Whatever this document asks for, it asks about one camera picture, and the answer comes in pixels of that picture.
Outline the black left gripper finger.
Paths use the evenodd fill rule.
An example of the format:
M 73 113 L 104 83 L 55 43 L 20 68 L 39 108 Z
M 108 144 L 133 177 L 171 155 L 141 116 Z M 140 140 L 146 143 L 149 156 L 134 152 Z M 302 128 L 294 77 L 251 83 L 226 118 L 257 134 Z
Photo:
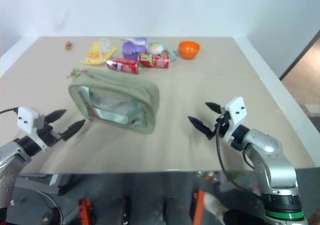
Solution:
M 71 137 L 73 137 L 85 124 L 86 120 L 79 120 L 74 122 L 72 125 L 70 125 L 66 131 L 64 131 L 60 137 L 63 141 L 69 140 Z
M 67 111 L 66 109 L 55 110 L 45 116 L 44 122 L 45 123 L 54 123 L 55 121 L 59 120 L 66 113 L 66 111 Z

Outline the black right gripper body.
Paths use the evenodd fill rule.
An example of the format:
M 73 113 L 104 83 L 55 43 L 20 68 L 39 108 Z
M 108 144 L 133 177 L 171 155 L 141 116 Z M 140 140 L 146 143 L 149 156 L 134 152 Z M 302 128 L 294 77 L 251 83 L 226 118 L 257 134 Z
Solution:
M 216 119 L 216 124 L 214 125 L 214 130 L 210 131 L 210 133 L 207 135 L 207 138 L 211 140 L 214 136 L 219 136 L 220 138 L 223 138 L 229 129 L 230 123 L 230 113 L 227 111 L 223 115 L 221 115 L 219 118 Z

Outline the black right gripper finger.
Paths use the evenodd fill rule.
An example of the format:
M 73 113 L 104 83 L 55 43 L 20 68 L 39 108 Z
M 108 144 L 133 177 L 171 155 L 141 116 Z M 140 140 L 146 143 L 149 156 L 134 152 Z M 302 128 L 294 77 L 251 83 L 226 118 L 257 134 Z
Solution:
M 212 111 L 214 111 L 217 114 L 221 114 L 221 106 L 214 102 L 206 102 L 206 106 L 208 106 Z
M 191 122 L 191 124 L 204 135 L 210 136 L 212 134 L 212 131 L 207 126 L 205 126 L 203 122 L 199 119 L 192 116 L 188 116 L 188 119 Z

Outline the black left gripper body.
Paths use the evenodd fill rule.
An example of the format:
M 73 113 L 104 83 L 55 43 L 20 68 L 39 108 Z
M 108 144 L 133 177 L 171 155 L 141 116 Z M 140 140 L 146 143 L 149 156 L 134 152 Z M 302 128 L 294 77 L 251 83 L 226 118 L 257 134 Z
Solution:
M 53 147 L 61 140 L 61 134 L 55 132 L 50 124 L 44 122 L 43 128 L 37 130 L 37 135 L 48 147 Z

